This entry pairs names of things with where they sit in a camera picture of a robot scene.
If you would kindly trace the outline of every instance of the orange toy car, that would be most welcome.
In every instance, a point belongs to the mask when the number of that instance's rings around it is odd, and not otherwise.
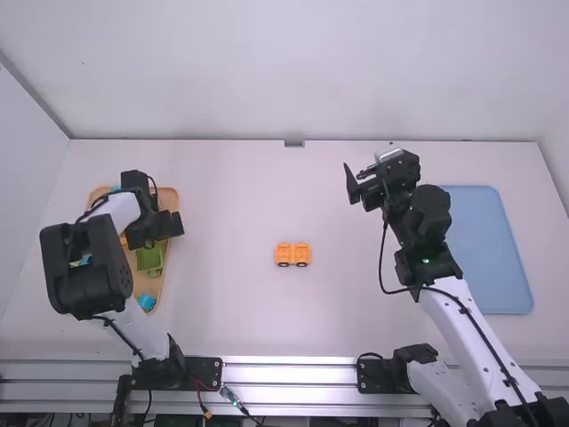
[[[312,262],[312,251],[308,243],[290,243],[282,242],[276,245],[275,263],[280,267],[288,267],[296,264],[298,267],[306,267]]]
[[[294,263],[297,267],[306,267],[312,262],[312,250],[308,243],[297,243],[294,245]]]

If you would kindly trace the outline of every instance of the metal frame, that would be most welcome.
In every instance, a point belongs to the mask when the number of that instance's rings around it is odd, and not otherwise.
[[[362,395],[353,358],[223,357],[223,382],[253,415],[430,417],[419,395]],[[569,399],[569,359],[519,359],[548,397]],[[449,367],[460,375],[456,365]],[[0,360],[0,411],[110,413],[128,360]],[[239,415],[218,393],[203,393],[215,415]],[[142,413],[146,391],[127,412]],[[193,391],[154,391],[151,413],[201,414]]]

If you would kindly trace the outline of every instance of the blue mat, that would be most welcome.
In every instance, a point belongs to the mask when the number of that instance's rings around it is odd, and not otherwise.
[[[484,314],[533,308],[524,267],[500,194],[488,186],[447,185],[453,225],[447,243]]]

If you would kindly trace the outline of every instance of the cable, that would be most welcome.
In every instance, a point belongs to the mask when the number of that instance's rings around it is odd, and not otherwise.
[[[32,424],[29,425],[29,427],[36,427],[39,424],[46,425],[47,420],[49,420],[50,416],[52,416],[52,415],[53,415],[53,413],[50,413],[50,414],[46,415],[44,418],[41,418],[37,421],[34,421]]]
[[[148,179],[152,181],[152,185],[154,185],[154,192],[156,193],[156,200],[158,200],[158,187],[156,186],[156,181],[154,181],[154,178],[152,178],[150,175],[146,175],[148,176]]]
[[[91,319],[102,320],[103,322],[105,322],[105,325],[104,325],[104,326],[110,326],[111,329],[112,329],[113,331],[115,331],[115,334],[117,334],[118,337],[119,337],[121,340],[123,340],[123,342],[131,348],[132,352],[133,352],[136,356],[138,356],[138,357],[140,358],[140,361],[142,361],[142,362],[145,361],[144,357],[142,356],[142,353],[140,352],[140,349],[137,349],[137,348],[134,346],[134,344],[133,344],[132,342],[130,342],[130,341],[128,340],[128,338],[126,338],[126,336],[123,335],[123,333],[120,331],[120,329],[118,329],[118,327],[116,327],[115,321],[114,321],[113,319],[111,319],[111,318],[105,318],[104,316],[91,316]]]
[[[407,287],[407,288],[403,288],[403,289],[397,289],[395,291],[388,291],[385,288],[385,286],[383,285],[383,278],[381,276],[381,266],[383,264],[383,248],[385,246],[385,236],[387,234],[387,230],[388,230],[388,223],[386,221],[384,221],[383,222],[383,232],[381,234],[380,261],[379,261],[379,268],[378,268],[378,276],[379,276],[379,280],[380,280],[381,291],[387,295],[395,295],[395,294],[402,294],[405,292],[411,292],[413,290],[416,290],[417,289],[416,287],[415,288]],[[478,334],[482,338],[482,341],[484,341],[484,343],[486,344],[486,347],[492,353],[493,357],[496,360],[496,363],[498,363],[498,366],[500,366],[500,370],[502,371],[504,376],[506,376],[506,380],[508,381],[508,385],[512,387],[512,389],[514,390],[514,392],[517,395],[517,398],[520,400],[520,402],[522,402],[522,408],[527,413],[527,415],[528,415],[530,421],[532,422],[533,426],[538,427],[537,421],[535,420],[535,417],[533,416],[533,413],[527,404],[527,400],[525,400],[524,395],[522,394],[521,390],[519,390],[519,387],[517,386],[516,379],[514,377],[512,377],[512,375],[509,373],[509,370],[506,368],[506,365],[501,360],[500,355],[498,354],[496,349],[492,346],[492,343],[490,342],[490,340],[488,340],[488,337],[486,336],[486,334],[484,333],[484,331],[482,330],[480,325],[476,322],[476,320],[472,316],[472,313],[470,312],[470,310],[456,296],[451,295],[451,294],[447,293],[446,291],[443,291],[441,289],[428,287],[428,286],[423,286],[423,285],[420,286],[420,290],[421,290],[421,292],[422,291],[435,292],[437,294],[444,295],[447,298],[456,302],[456,304],[461,308],[461,314],[464,314],[469,318],[470,322],[472,323],[472,326],[477,330]]]
[[[144,411],[144,415],[142,416],[142,423],[146,423],[146,415],[150,412],[150,407],[152,406],[152,390],[148,390],[148,406],[146,407],[146,411]]]

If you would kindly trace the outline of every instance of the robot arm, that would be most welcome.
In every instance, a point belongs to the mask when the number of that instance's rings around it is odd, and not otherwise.
[[[121,247],[183,234],[178,213],[158,212],[148,176],[121,174],[121,189],[100,197],[73,224],[40,232],[47,291],[52,307],[78,320],[111,327],[132,349],[132,376],[148,387],[168,387],[186,374],[176,342],[144,313],[132,295],[132,272]]]
[[[399,389],[420,393],[452,427],[569,425],[565,399],[543,396],[476,306],[445,243],[452,223],[450,195],[434,185],[417,186],[421,168],[413,153],[391,145],[375,160],[357,177],[345,164],[344,170],[350,203],[361,201],[366,212],[380,208],[385,227],[401,245],[396,272],[405,288],[386,291],[380,271],[381,288],[386,294],[412,295],[441,331],[467,380],[449,373],[432,347],[419,344],[395,350],[386,361]]]

